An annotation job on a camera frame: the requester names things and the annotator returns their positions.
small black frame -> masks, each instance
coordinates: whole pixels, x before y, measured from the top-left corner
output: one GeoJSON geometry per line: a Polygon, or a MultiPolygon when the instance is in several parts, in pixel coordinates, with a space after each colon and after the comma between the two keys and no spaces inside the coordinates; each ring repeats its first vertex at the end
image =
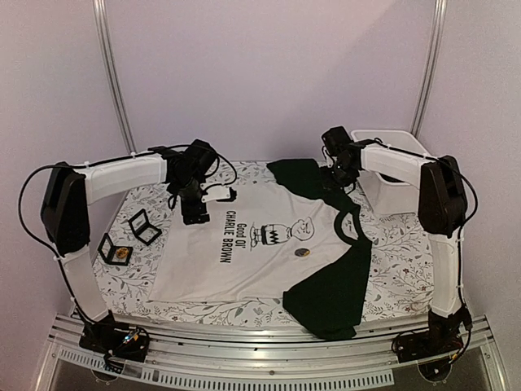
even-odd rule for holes
{"type": "Polygon", "coordinates": [[[105,232],[105,234],[103,235],[103,238],[101,239],[101,242],[99,242],[99,246],[98,246],[98,253],[101,256],[101,258],[103,259],[103,261],[107,265],[113,265],[113,266],[128,266],[133,250],[134,249],[130,246],[115,246],[111,240],[110,235],[107,232],[105,232]],[[107,253],[103,252],[103,246],[105,245],[105,242],[108,242],[108,244],[111,246],[108,249],[107,253]],[[116,251],[120,248],[126,248],[129,250],[129,254],[123,259],[116,257],[116,251]]]}
{"type": "Polygon", "coordinates": [[[152,244],[152,242],[154,240],[156,240],[157,238],[159,238],[161,236],[161,234],[163,233],[163,231],[160,230],[157,226],[153,226],[150,223],[150,220],[148,220],[147,211],[145,209],[141,209],[139,212],[134,214],[129,219],[129,225],[130,225],[130,230],[132,230],[132,233],[134,234],[136,239],[139,240],[140,242],[144,243],[146,246],[150,246],[152,244]],[[134,222],[137,219],[139,219],[141,216],[144,217],[144,222],[139,226],[134,226],[134,222]],[[146,240],[142,237],[142,233],[145,232],[146,230],[152,230],[155,232],[155,234],[149,240],[146,240]]]}

table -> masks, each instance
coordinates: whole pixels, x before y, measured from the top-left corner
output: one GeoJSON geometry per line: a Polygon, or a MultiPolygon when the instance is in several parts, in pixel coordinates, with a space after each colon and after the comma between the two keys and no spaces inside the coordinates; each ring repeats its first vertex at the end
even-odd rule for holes
{"type": "MultiPolygon", "coordinates": [[[[239,184],[275,182],[266,162],[234,162],[239,184]]],[[[221,165],[209,182],[232,178],[232,170],[221,165]]],[[[390,319],[427,312],[432,294],[432,256],[427,234],[415,214],[389,217],[375,216],[367,199],[357,187],[350,195],[361,206],[361,225],[373,241],[370,279],[362,322],[390,319]]],[[[115,245],[134,247],[127,267],[109,266],[100,256],[94,261],[94,275],[103,299],[115,314],[142,317],[151,321],[190,322],[242,327],[299,327],[283,309],[280,298],[251,299],[236,302],[148,301],[160,264],[162,249],[168,238],[173,213],[167,205],[169,193],[165,185],[133,189],[125,197],[110,228],[115,245]],[[127,223],[144,208],[152,224],[163,234],[150,246],[137,241],[127,223]]],[[[350,217],[344,231],[356,237],[350,217]]]]}

round badge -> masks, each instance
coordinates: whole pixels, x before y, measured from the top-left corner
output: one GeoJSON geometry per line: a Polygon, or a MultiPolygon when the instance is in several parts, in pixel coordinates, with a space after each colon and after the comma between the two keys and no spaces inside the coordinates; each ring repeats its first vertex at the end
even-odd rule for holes
{"type": "Polygon", "coordinates": [[[295,250],[297,257],[307,257],[311,252],[307,248],[298,248],[295,250]]]}
{"type": "Polygon", "coordinates": [[[121,247],[116,250],[116,257],[123,259],[129,255],[129,250],[126,247],[121,247]]]}

charlie brown print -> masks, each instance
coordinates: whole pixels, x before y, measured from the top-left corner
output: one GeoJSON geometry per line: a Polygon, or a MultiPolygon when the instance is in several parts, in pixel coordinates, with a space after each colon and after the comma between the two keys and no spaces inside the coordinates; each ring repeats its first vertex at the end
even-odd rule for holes
{"type": "Polygon", "coordinates": [[[266,224],[260,228],[252,225],[250,229],[251,248],[256,247],[259,242],[270,246],[273,244],[286,243],[291,237],[298,240],[309,240],[315,233],[313,221],[310,217],[305,220],[299,219],[292,226],[284,224],[266,224]]]}

white plastic bin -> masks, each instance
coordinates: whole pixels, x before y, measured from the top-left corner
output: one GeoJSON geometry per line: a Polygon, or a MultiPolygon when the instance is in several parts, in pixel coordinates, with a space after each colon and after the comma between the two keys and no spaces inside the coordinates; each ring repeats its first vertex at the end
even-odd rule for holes
{"type": "MultiPolygon", "coordinates": [[[[393,147],[417,153],[429,153],[414,136],[404,130],[353,130],[354,141],[366,138],[381,138],[393,147]]],[[[370,145],[368,148],[381,148],[370,145]]],[[[418,211],[419,189],[408,183],[389,182],[378,173],[361,171],[358,179],[374,213],[389,215],[398,213],[416,213],[418,211]]]]}

